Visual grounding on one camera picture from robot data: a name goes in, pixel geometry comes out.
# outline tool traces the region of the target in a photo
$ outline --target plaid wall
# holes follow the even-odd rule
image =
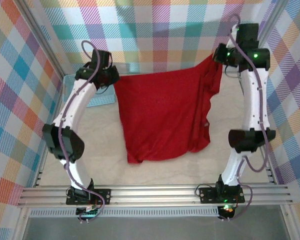
[[[300,221],[300,0],[290,0],[268,38],[271,50],[268,113],[277,135],[271,160],[281,184],[291,186]]]
[[[0,240],[18,219],[43,152],[61,81],[12,0],[0,0]]]
[[[88,59],[82,40],[112,52],[121,73],[192,67],[220,42],[228,18],[264,26],[274,0],[27,0],[51,47],[71,74]],[[260,14],[262,6],[265,11]]]

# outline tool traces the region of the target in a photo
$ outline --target red cloth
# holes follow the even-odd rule
[[[122,76],[114,85],[128,163],[161,161],[198,152],[210,143],[210,98],[220,89],[222,65]]]

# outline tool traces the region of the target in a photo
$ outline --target aluminum rail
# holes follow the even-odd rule
[[[290,205],[293,198],[288,186],[273,183],[251,183],[252,205]],[[199,207],[220,206],[219,203],[201,204],[195,195],[196,184],[183,185],[101,185],[96,188],[111,189],[110,204],[106,207]],[[79,207],[66,205],[67,186],[38,186],[25,188],[19,208]],[[246,203],[250,190],[243,188]]]

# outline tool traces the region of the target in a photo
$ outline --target metal base plate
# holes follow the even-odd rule
[[[229,197],[225,198],[225,201],[221,202],[217,199],[217,190],[215,187],[201,187],[199,188],[199,196],[201,204],[236,204],[237,199],[238,203],[242,204],[245,202],[245,196],[242,188],[240,189],[240,194],[235,198],[235,195],[229,195]]]
[[[110,199],[111,199],[111,189],[109,188],[95,188],[93,191],[97,194],[100,194],[105,201],[105,205],[110,204]],[[65,201],[66,205],[79,205],[77,201],[75,201],[73,198],[68,198]],[[102,201],[99,197],[96,198],[96,204],[101,205]]]

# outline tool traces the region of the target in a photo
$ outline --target purple cable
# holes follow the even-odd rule
[[[96,193],[96,192],[94,192],[94,191],[91,191],[91,190],[85,188],[83,185],[81,185],[80,183],[78,183],[78,182],[75,180],[74,176],[72,175],[72,173],[71,173],[71,171],[70,171],[70,160],[69,160],[69,156],[68,156],[66,147],[65,147],[65,145],[64,145],[64,141],[63,141],[63,139],[62,139],[62,125],[64,124],[65,118],[66,118],[66,116],[67,116],[67,111],[68,111],[68,109],[69,109],[71,103],[73,102],[73,100],[75,99],[75,97],[76,97],[77,95],[79,95],[80,91],[81,91],[83,88],[85,88],[85,87],[92,81],[92,79],[93,79],[94,76],[97,74],[98,69],[99,69],[99,67],[100,67],[100,54],[99,54],[97,48],[96,48],[96,47],[93,45],[93,43],[90,42],[90,41],[83,40],[83,41],[81,42],[81,47],[82,47],[84,53],[85,53],[85,54],[88,56],[88,58],[90,58],[90,59],[91,59],[91,57],[88,55],[88,53],[86,52],[86,50],[85,50],[85,48],[84,48],[84,43],[90,44],[90,45],[93,47],[93,49],[96,51],[96,55],[97,55],[97,58],[98,58],[97,65],[96,65],[96,68],[95,68],[95,71],[93,72],[93,74],[92,74],[92,75],[89,77],[89,79],[88,79],[88,80],[87,80],[87,81],[86,81],[86,82],[85,82],[85,83],[84,83],[84,84],[76,91],[76,93],[75,93],[74,95],[72,95],[72,97],[70,98],[69,102],[68,102],[67,105],[65,106],[65,109],[64,109],[64,111],[63,111],[63,113],[62,113],[62,118],[61,118],[61,121],[60,121],[60,126],[59,126],[59,128],[58,128],[58,139],[59,139],[60,147],[61,147],[61,149],[62,149],[62,152],[63,152],[64,157],[65,157],[65,160],[66,160],[66,164],[65,164],[63,167],[64,167],[64,169],[67,171],[67,173],[68,173],[68,175],[69,175],[71,181],[73,181],[73,182],[74,182],[79,188],[81,188],[82,190],[84,190],[84,191],[86,191],[86,192],[88,192],[88,193],[90,193],[90,194],[96,195],[96,196],[97,196],[98,198],[100,198],[101,201],[102,201],[102,206],[101,206],[101,208],[100,208],[100,211],[98,211],[98,213],[97,213],[93,218],[91,218],[91,219],[89,220],[89,222],[92,222],[92,221],[93,221],[94,219],[96,219],[96,218],[102,213],[102,211],[104,210],[105,204],[106,204],[105,199],[104,199],[100,194],[98,194],[98,193]],[[79,219],[80,219],[80,222],[83,223],[83,220],[81,219],[81,214],[79,215]]]
[[[240,17],[237,14],[232,14],[229,17],[229,20],[231,20],[232,17],[236,17],[238,20],[237,26],[240,24]],[[267,133],[264,127],[264,110],[263,110],[263,105],[264,105],[264,99],[263,99],[263,91],[262,91],[262,83],[261,83],[261,79],[259,76],[259,73],[257,71],[256,66],[254,65],[254,63],[251,61],[251,59],[245,54],[245,52],[241,49],[241,47],[237,44],[236,40],[234,39],[234,37],[231,34],[231,30],[229,31],[229,37],[233,43],[233,45],[235,46],[235,48],[239,51],[239,53],[244,57],[244,59],[251,65],[253,72],[255,74],[256,80],[258,82],[258,88],[259,88],[259,96],[260,96],[260,128],[264,137],[264,143],[265,143],[265,153],[264,153],[264,161],[263,164],[261,166],[260,169],[255,169],[247,156],[244,156],[246,163],[248,164],[248,166],[251,168],[252,171],[254,171],[255,173],[260,173],[262,172],[265,167],[267,166],[267,162],[269,160],[269,141],[268,141],[268,137],[267,137]]]

